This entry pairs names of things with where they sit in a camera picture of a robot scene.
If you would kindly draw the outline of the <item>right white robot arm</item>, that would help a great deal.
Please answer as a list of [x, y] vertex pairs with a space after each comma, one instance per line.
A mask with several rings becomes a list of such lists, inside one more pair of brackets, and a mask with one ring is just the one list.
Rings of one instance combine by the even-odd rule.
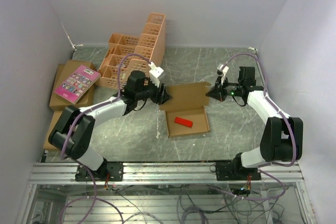
[[254, 67], [240, 67], [236, 83], [229, 82], [229, 68], [219, 65], [218, 77], [206, 96], [223, 102], [227, 97], [242, 98], [243, 106], [254, 109], [265, 124], [260, 146], [238, 153], [231, 161], [215, 163], [218, 181], [260, 180], [258, 168], [270, 164], [291, 166], [302, 157], [303, 121], [277, 106], [255, 79]]

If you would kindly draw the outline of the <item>red small object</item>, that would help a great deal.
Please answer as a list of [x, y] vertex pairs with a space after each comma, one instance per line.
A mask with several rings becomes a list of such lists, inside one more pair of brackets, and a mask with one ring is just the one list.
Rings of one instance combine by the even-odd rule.
[[185, 126], [185, 127], [192, 127], [193, 126], [193, 122], [191, 120], [181, 118], [181, 117], [176, 117], [174, 119], [174, 123]]

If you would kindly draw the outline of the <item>brown cardboard box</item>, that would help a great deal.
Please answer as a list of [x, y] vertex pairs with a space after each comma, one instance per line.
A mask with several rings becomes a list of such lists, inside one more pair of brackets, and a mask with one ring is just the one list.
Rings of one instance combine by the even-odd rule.
[[[210, 132], [205, 107], [209, 105], [209, 97], [205, 94], [210, 89], [209, 82], [195, 82], [168, 86], [167, 91], [172, 99], [160, 106], [165, 112], [168, 137], [189, 136]], [[176, 117], [193, 122], [192, 127], [174, 123]]]

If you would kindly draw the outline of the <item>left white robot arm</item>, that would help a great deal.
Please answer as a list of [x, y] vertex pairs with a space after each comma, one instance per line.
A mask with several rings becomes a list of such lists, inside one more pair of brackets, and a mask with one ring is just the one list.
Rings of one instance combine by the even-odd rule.
[[163, 75], [164, 71], [160, 67], [151, 69], [148, 77], [144, 72], [134, 70], [124, 88], [108, 100], [84, 108], [71, 105], [63, 110], [48, 142], [61, 152], [62, 157], [67, 156], [83, 166], [83, 169], [77, 171], [77, 181], [91, 178], [122, 180], [123, 167], [107, 161], [90, 147], [93, 130], [112, 118], [137, 111], [139, 101], [151, 100], [157, 105], [169, 101], [172, 97], [161, 82]]

